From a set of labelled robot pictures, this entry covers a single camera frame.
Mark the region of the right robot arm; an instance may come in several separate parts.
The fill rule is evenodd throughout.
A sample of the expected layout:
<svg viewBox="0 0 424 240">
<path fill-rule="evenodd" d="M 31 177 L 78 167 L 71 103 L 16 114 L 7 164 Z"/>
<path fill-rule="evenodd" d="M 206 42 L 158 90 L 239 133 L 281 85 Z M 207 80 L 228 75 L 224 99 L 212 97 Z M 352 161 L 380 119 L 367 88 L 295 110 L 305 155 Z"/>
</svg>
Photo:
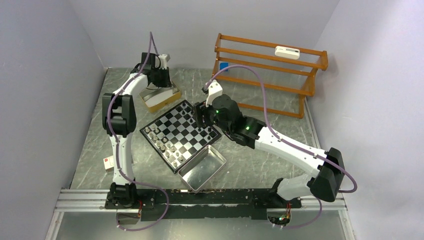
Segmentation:
<svg viewBox="0 0 424 240">
<path fill-rule="evenodd" d="M 334 202 L 345 173 L 339 150 L 314 148 L 283 136 L 266 123 L 245 116 L 238 104 L 224 94 L 213 100 L 194 104 L 193 117 L 198 127 L 216 126 L 233 142 L 253 150 L 261 150 L 301 168 L 305 173 L 293 178 L 280 178 L 270 190 L 270 202 L 282 207 L 289 200 L 314 196 Z"/>
</svg>

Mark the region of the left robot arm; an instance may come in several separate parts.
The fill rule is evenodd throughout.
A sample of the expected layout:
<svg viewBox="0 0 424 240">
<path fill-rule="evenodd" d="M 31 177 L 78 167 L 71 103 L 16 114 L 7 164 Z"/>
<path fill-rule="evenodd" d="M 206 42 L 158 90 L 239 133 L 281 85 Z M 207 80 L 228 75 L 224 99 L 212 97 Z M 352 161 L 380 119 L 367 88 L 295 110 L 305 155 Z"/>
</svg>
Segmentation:
<svg viewBox="0 0 424 240">
<path fill-rule="evenodd" d="M 107 202 L 114 207 L 132 208 L 140 203 L 132 167 L 131 141 L 137 126 L 134 98 L 149 85 L 172 86 L 169 54 L 142 53 L 141 62 L 114 92 L 102 96 L 102 126 L 112 145 L 113 178 Z"/>
</svg>

